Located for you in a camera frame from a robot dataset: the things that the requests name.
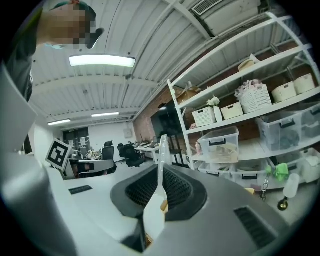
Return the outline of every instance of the white wall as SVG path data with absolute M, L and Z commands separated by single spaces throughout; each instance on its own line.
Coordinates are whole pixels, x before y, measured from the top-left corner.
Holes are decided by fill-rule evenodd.
M 61 138 L 62 131 L 58 127 L 47 125 L 46 119 L 39 115 L 28 134 L 34 157 L 45 166 L 50 166 L 46 162 L 48 150 L 54 138 Z
M 134 126 L 131 122 L 110 123 L 96 126 L 89 126 L 90 146 L 94 151 L 99 151 L 104 147 L 105 142 L 113 140 L 114 146 L 114 161 L 117 162 L 121 159 L 119 156 L 118 144 L 128 144 L 128 142 L 135 143 L 136 135 Z M 124 129 L 132 130 L 132 137 L 125 138 Z

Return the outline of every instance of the shelf post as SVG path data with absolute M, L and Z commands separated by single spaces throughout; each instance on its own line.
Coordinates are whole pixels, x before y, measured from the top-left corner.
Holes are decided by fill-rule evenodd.
M 278 18 L 276 15 L 274 15 L 271 12 L 267 12 L 267 15 L 272 20 L 277 22 L 292 37 L 292 39 L 296 42 L 296 44 L 299 47 L 303 48 L 303 53 L 305 54 L 306 59 L 310 63 L 310 66 L 311 66 L 312 71 L 315 75 L 315 78 L 317 80 L 318 85 L 320 85 L 320 72 L 319 72 L 318 66 L 317 66 L 316 62 L 313 60 L 313 58 L 311 57 L 310 53 L 308 52 L 308 49 L 304 47 L 304 44 L 302 43 L 300 38 L 284 23 L 284 19 Z
M 178 108 L 176 91 L 175 91 L 174 87 L 172 86 L 170 79 L 167 80 L 167 83 L 168 83 L 168 86 L 169 86 L 169 89 L 170 89 L 171 96 L 173 98 L 173 102 L 174 102 L 174 105 L 175 105 L 175 110 L 176 110 L 176 112 L 178 114 L 179 121 L 180 121 L 180 124 L 181 124 L 182 133 L 183 133 L 183 137 L 184 137 L 184 141 L 185 141 L 185 145 L 186 145 L 186 153 L 187 153 L 187 155 L 189 157 L 189 160 L 190 160 L 191 169 L 195 170 L 194 161 L 192 160 L 192 151 L 191 151 L 189 137 L 187 135 L 186 125 L 185 125 L 184 118 L 183 118 L 183 115 L 181 113 L 181 110 Z

